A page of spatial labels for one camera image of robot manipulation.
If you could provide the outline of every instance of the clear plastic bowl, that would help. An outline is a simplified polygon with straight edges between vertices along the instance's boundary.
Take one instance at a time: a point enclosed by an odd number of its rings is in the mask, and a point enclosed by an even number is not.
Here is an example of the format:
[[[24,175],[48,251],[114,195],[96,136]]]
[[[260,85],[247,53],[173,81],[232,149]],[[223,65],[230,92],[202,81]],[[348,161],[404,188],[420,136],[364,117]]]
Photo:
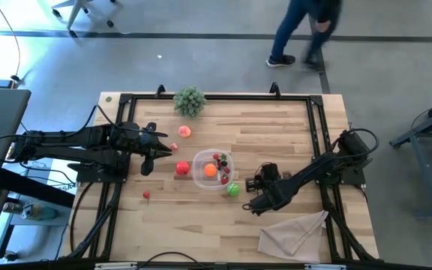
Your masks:
[[[213,158],[214,154],[222,154],[226,155],[226,162],[228,165],[226,167],[229,168],[228,182],[226,184],[221,184],[221,176],[224,174],[224,171],[217,171],[217,174],[213,177],[209,177],[204,173],[204,167],[207,164],[214,164],[217,166],[217,161]],[[193,180],[194,183],[205,190],[208,191],[218,191],[223,188],[226,188],[233,181],[233,169],[234,163],[233,158],[228,154],[228,152],[219,149],[207,149],[197,153],[193,159],[193,166],[191,170],[193,171]]]

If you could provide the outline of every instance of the wooden table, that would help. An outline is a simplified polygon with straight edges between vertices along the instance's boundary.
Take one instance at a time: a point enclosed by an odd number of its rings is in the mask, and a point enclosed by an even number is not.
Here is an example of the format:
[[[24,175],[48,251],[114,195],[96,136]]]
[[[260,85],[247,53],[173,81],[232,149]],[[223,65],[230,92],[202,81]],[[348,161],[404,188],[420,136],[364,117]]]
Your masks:
[[[111,119],[116,118],[120,94],[101,93],[99,104]],[[343,98],[339,94],[322,97],[330,137],[334,140],[348,128]],[[126,119],[128,111],[124,114],[123,119]],[[258,252],[260,230],[321,211],[320,189],[314,183],[307,184],[289,205],[280,211],[267,211],[260,217],[242,210],[242,204],[255,197],[255,194],[244,191],[245,178],[253,176],[260,164],[271,161],[277,163],[280,172],[296,173],[311,162],[314,154],[305,103],[209,100],[199,118],[187,119],[175,114],[171,100],[138,100],[134,119],[139,126],[156,122],[157,131],[169,135],[160,141],[167,146],[177,143],[179,149],[171,157],[156,160],[154,171],[149,176],[139,174],[143,159],[135,154],[132,156],[130,175],[121,192],[112,261],[144,261],[160,252],[181,251],[203,262],[293,262]],[[104,118],[98,113],[94,124],[104,123]],[[320,131],[320,122],[316,123]],[[183,139],[178,135],[181,125],[191,127],[189,138]],[[187,161],[191,165],[194,155],[203,149],[223,149],[231,154],[235,162],[235,182],[243,188],[238,197],[229,197],[225,190],[202,190],[193,183],[191,174],[181,177],[174,173],[176,162]],[[94,184],[82,199],[74,224],[76,245],[95,222],[101,186]],[[83,184],[78,189],[76,197],[84,187]],[[363,194],[352,186],[341,186],[340,189],[349,228],[367,251],[378,257]],[[143,198],[144,191],[151,193],[148,205]],[[106,227],[101,232],[100,252]],[[335,233],[339,253],[343,256],[338,229]],[[69,254],[68,238],[67,234],[61,255]],[[325,230],[321,241],[321,261],[330,262]],[[176,255],[161,256],[156,260],[188,261]]]

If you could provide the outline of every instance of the jeans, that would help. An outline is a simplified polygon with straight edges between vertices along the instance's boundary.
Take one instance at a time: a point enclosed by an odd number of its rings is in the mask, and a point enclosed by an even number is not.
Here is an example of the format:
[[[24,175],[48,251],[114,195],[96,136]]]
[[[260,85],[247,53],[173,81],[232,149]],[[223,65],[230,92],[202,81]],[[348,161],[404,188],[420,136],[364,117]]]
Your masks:
[[[291,0],[286,16],[281,25],[279,25],[276,37],[274,38],[273,49],[271,51],[273,60],[277,61],[283,57],[284,47],[290,39],[291,34],[298,28],[299,23],[305,18],[306,14],[309,14],[313,18],[318,17],[320,13],[320,7],[318,5],[319,3],[317,3],[316,0]],[[329,37],[336,29],[340,13],[341,7],[338,7],[329,17],[331,24],[327,31],[316,31],[313,33],[313,38],[307,48],[305,59],[312,60],[321,46],[328,41]]]

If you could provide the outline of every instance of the chair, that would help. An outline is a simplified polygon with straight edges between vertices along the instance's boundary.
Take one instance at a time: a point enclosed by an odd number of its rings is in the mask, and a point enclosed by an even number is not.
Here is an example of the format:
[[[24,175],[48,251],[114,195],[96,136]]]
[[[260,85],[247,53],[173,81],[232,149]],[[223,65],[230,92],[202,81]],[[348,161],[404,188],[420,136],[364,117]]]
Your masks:
[[[54,16],[56,17],[61,17],[61,14],[59,13],[59,11],[56,10],[56,8],[64,8],[64,7],[69,7],[71,5],[73,5],[73,10],[71,11],[71,15],[69,16],[69,20],[67,21],[67,30],[69,31],[69,34],[71,35],[71,37],[73,38],[77,38],[76,33],[71,30],[71,26],[74,23],[74,20],[76,19],[77,14],[80,12],[80,10],[82,9],[84,11],[84,13],[88,14],[89,10],[88,8],[85,7],[85,3],[87,2],[91,2],[93,0],[67,0],[62,2],[61,4],[57,4],[52,6],[52,14],[54,14]],[[113,27],[114,23],[110,20],[106,21],[106,24],[109,27]]]

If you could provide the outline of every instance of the orange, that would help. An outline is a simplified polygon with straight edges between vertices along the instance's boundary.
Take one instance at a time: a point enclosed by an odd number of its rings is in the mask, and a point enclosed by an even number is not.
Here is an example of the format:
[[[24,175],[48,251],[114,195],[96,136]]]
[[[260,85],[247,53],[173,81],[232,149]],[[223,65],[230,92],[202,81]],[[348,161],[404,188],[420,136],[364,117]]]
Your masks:
[[[216,165],[210,163],[210,164],[204,166],[204,173],[208,177],[216,176],[216,174],[218,173],[218,168],[216,167]]]

